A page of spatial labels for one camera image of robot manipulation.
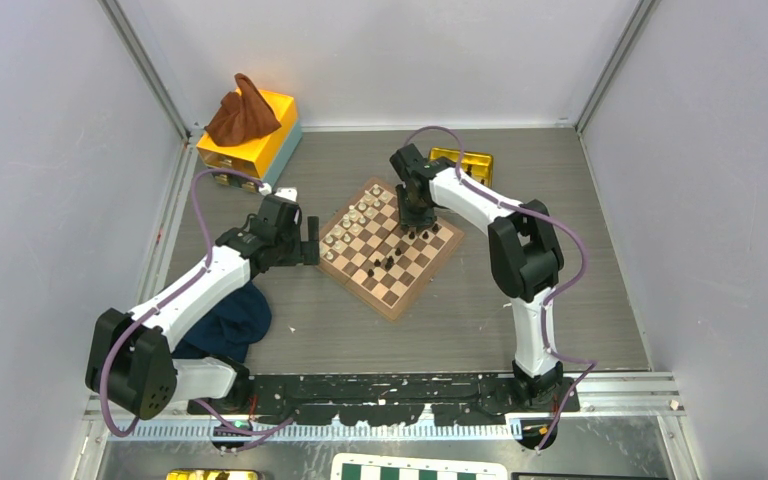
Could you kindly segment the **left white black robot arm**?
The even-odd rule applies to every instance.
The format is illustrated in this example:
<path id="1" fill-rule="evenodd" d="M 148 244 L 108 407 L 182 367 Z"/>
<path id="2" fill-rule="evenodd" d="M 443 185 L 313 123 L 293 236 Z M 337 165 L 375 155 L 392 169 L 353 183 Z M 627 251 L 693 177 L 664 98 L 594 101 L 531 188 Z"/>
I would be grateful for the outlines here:
<path id="1" fill-rule="evenodd" d="M 301 223 L 308 223 L 307 240 Z M 141 420 L 169 404 L 213 399 L 229 413 L 245 409 L 251 385 L 244 366 L 226 355 L 176 359 L 185 335 L 213 307 L 272 267 L 319 261 L 318 219 L 305 218 L 297 191 L 284 187 L 264 197 L 247 225 L 216 240 L 204 259 L 165 290 L 126 312 L 110 308 L 95 323 L 86 386 Z"/>

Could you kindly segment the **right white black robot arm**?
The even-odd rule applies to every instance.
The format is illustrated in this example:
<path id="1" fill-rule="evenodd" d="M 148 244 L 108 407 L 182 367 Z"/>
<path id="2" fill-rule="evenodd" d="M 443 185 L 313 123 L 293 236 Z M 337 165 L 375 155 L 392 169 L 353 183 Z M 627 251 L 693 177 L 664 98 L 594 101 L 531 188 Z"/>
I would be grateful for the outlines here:
<path id="1" fill-rule="evenodd" d="M 484 233 L 492 278 L 511 301 L 516 336 L 513 389 L 527 410 L 542 409 L 561 383 L 563 365 L 551 353 L 551 310 L 542 305 L 559 281 L 563 254 L 545 206 L 519 204 L 469 177 L 448 158 L 428 160 L 413 144 L 389 159 L 396 187 L 399 225 L 419 233 L 436 225 L 447 209 Z"/>

